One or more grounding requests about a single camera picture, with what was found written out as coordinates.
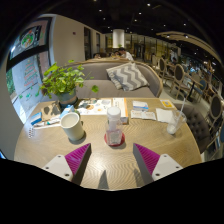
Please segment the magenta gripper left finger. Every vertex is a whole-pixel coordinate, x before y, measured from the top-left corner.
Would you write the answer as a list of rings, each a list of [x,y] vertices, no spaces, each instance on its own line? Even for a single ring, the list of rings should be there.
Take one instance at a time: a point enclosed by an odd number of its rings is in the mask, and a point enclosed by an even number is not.
[[[73,174],[73,183],[77,185],[81,184],[91,153],[91,144],[88,143],[65,156],[68,166]]]

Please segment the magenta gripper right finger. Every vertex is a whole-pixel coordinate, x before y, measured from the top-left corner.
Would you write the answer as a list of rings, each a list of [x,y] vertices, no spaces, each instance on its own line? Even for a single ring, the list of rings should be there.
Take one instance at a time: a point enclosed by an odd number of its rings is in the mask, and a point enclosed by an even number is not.
[[[133,154],[144,184],[151,183],[153,181],[152,173],[159,161],[160,155],[137,143],[133,144]]]

